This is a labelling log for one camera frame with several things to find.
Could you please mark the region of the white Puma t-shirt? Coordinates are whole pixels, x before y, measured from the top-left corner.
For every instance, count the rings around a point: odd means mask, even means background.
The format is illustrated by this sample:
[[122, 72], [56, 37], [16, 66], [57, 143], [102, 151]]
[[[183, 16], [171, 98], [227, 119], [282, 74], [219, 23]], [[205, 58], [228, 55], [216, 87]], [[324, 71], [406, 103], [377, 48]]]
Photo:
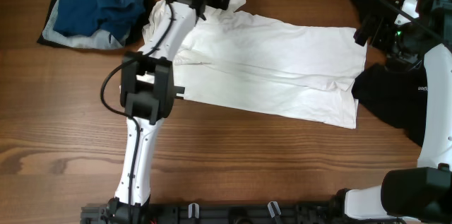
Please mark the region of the white Puma t-shirt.
[[187, 100], [356, 127], [352, 95], [367, 49], [354, 28], [284, 23], [242, 10], [207, 8], [173, 61]]

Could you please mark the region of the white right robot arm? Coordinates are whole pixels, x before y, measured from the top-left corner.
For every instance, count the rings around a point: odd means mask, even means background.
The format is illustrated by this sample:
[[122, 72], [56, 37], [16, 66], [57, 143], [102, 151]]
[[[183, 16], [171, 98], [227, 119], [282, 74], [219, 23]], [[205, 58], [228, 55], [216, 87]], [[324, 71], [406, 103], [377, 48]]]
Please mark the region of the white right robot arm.
[[341, 189], [328, 223], [451, 222], [451, 0], [352, 0], [359, 45], [387, 55], [356, 79], [353, 95], [379, 119], [405, 129], [421, 152], [368, 189]]

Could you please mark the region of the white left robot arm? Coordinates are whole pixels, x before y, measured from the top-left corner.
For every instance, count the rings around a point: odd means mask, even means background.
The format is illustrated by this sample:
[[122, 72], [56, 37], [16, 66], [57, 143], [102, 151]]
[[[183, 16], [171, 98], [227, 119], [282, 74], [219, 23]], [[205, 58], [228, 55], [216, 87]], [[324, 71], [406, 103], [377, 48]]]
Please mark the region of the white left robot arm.
[[230, 0], [164, 0], [163, 13], [147, 46], [127, 52], [113, 73], [121, 74], [120, 114], [127, 143], [120, 183], [101, 219], [148, 223], [150, 171], [159, 130], [184, 88], [174, 84], [173, 60], [206, 7], [227, 10]]

